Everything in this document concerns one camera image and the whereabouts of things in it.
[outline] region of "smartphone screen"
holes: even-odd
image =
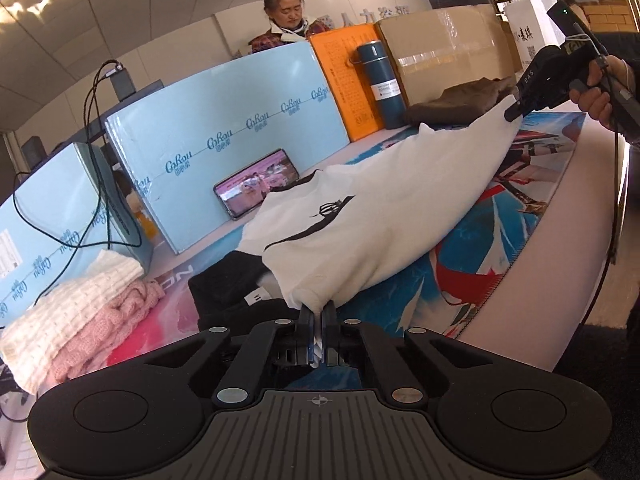
[[[231,218],[237,219],[259,206],[271,189],[292,184],[299,177],[284,150],[278,150],[216,184],[213,191]]]

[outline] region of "metal screw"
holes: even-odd
[[[225,388],[218,392],[218,400],[226,404],[237,404],[245,400],[249,394],[242,388]]]
[[[402,402],[403,404],[413,404],[414,402],[419,402],[424,397],[422,392],[415,388],[398,388],[391,396],[394,400]]]

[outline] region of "light blue cardboard box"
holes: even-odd
[[[349,143],[311,46],[281,46],[172,84],[106,127],[167,243],[180,253],[229,220],[213,187],[283,148],[302,173]]]
[[[31,223],[69,244],[78,245],[98,205],[98,186],[87,144],[70,144],[33,173],[15,192],[20,212]],[[118,198],[111,168],[98,148],[91,148],[110,197],[111,239],[138,248],[112,249],[137,259],[146,270],[153,248]],[[83,244],[107,240],[105,199]],[[80,276],[106,244],[79,249],[68,269],[56,282]],[[0,206],[0,326],[22,314],[53,279],[62,272],[72,248],[37,232],[15,211],[9,197]]]

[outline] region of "desk mat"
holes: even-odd
[[[388,280],[361,291],[338,309],[400,336],[411,326],[457,338],[486,303],[523,250],[572,158],[584,124],[581,113],[536,112],[527,116],[503,164],[469,213],[436,248]],[[417,134],[408,128],[363,152],[368,158]],[[240,241],[230,232],[175,269],[158,276],[166,296],[108,364],[149,352],[198,331],[188,279],[222,259]],[[297,388],[357,388],[357,377],[321,368]]]

